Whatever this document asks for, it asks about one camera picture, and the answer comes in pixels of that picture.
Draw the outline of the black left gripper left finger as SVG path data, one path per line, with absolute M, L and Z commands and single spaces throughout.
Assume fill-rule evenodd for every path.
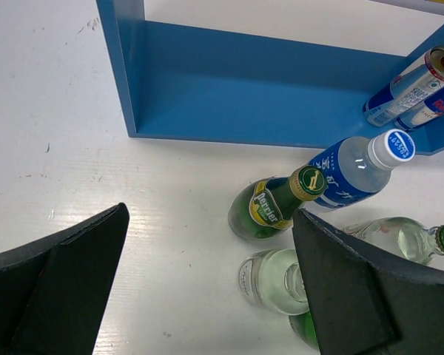
M 0 253 L 0 354 L 91 354 L 129 225 L 124 203 Z

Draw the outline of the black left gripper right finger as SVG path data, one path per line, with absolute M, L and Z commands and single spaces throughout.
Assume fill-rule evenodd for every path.
M 444 271 L 298 209 L 292 234 L 322 354 L 444 354 Z

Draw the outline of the green Perrier glass bottle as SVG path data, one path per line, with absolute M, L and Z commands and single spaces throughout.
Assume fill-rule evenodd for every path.
M 247 240 L 266 240 L 292 225 L 294 212 L 316 200 L 327 187 L 323 172 L 312 165 L 288 177 L 264 178 L 249 184 L 233 200 L 228 222 L 235 235 Z

